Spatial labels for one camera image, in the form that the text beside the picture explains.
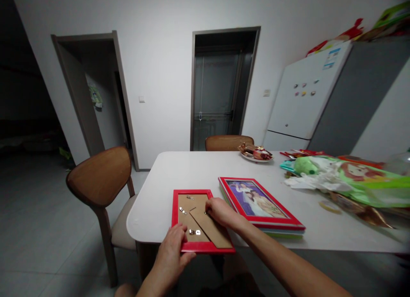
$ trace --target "sliding glass door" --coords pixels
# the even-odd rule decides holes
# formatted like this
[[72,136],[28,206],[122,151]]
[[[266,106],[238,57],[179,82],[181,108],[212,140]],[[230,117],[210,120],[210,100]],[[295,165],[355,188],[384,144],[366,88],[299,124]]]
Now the sliding glass door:
[[195,56],[193,150],[205,151],[205,139],[230,133],[239,53]]

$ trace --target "tabletop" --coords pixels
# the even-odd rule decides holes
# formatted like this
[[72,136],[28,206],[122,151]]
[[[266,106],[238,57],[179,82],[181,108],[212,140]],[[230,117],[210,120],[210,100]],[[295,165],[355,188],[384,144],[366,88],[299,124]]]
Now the tabletop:
[[[139,242],[161,243],[171,226],[174,189],[210,189],[223,198],[218,177],[254,178],[303,225],[303,239],[277,239],[290,249],[344,250],[405,253],[405,231],[373,227],[355,215],[334,214],[319,202],[318,191],[295,190],[284,184],[279,165],[286,160],[273,152],[274,160],[255,163],[239,152],[163,152],[158,155],[127,218],[127,230]],[[229,232],[235,246],[247,244]]]

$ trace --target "wooden chair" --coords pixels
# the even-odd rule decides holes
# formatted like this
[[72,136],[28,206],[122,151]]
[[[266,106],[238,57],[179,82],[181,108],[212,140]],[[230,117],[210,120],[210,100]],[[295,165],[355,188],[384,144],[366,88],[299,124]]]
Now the wooden chair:
[[[97,215],[102,243],[107,259],[111,287],[117,286],[118,274],[114,247],[136,250],[136,241],[128,234],[126,220],[136,199],[131,179],[131,161],[125,147],[103,151],[83,161],[68,175],[70,191]],[[121,189],[127,184],[130,199],[125,203],[117,221],[110,226],[107,210]]]
[[254,144],[253,138],[249,136],[210,136],[205,139],[205,149],[207,151],[238,151],[238,146],[244,142],[246,144]]

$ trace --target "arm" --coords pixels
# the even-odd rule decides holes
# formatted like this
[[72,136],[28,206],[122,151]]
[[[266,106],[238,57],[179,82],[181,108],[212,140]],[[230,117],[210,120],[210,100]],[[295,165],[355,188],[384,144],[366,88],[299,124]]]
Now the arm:
[[187,226],[176,224],[169,228],[167,236],[159,246],[154,266],[142,283],[137,297],[164,296],[178,281],[188,263],[196,257],[194,252],[180,256],[181,243],[187,241]]
[[236,213],[224,200],[212,198],[205,209],[217,222],[241,236],[291,295],[350,296],[309,262]]

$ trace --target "chair backrest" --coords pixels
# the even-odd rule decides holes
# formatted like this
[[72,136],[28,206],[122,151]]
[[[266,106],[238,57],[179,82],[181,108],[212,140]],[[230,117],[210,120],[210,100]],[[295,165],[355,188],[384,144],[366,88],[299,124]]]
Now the chair backrest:
[[105,150],[83,161],[68,175],[70,191],[93,207],[107,207],[131,175],[128,150],[121,146]]
[[205,149],[207,151],[238,151],[238,146],[242,143],[254,144],[253,138],[240,135],[210,136],[205,139]]

